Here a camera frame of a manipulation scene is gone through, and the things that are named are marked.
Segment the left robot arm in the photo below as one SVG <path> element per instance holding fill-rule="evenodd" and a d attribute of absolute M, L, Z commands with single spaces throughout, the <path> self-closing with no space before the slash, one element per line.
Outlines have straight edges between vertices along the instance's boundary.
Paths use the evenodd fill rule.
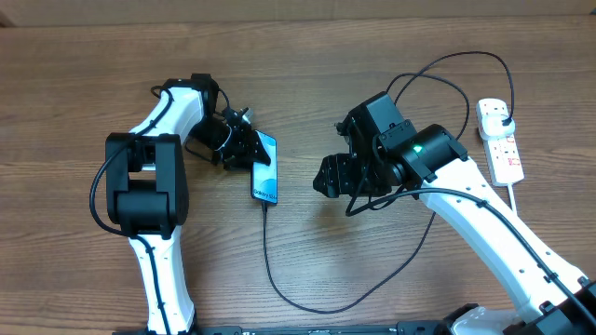
<path fill-rule="evenodd" d="M 216 110 L 223 95 L 209 74 L 171 78 L 153 87 L 154 110 L 127 133 L 112 133 L 96 177 L 106 180 L 108 232 L 128 239 L 148 304 L 144 334 L 198 334 L 196 307 L 185 282 L 182 227 L 189 211 L 183 153 L 204 144 L 224 169 L 276 166 L 248 110 Z"/>

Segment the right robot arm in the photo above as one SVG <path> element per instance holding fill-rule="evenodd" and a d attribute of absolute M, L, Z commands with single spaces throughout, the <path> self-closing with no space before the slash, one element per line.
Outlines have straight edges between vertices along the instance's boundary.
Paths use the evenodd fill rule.
<path fill-rule="evenodd" d="M 349 151 L 323 158 L 313 180 L 329 198 L 412 196 L 471 246 L 512 300 L 511 311 L 469 304 L 438 334 L 592 334 L 595 284 L 563 259 L 502 201 L 467 149 L 444 127 L 416 130 L 382 91 L 337 124 Z"/>

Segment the Galaxy S24+ smartphone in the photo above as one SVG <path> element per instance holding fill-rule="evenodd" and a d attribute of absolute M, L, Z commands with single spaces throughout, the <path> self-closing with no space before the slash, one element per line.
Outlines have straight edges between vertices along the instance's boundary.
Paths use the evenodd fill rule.
<path fill-rule="evenodd" d="M 259 143 L 270 158 L 270 163 L 257 163 L 251 170 L 251 196 L 276 205 L 278 203 L 278 146 L 275 138 L 256 131 Z"/>

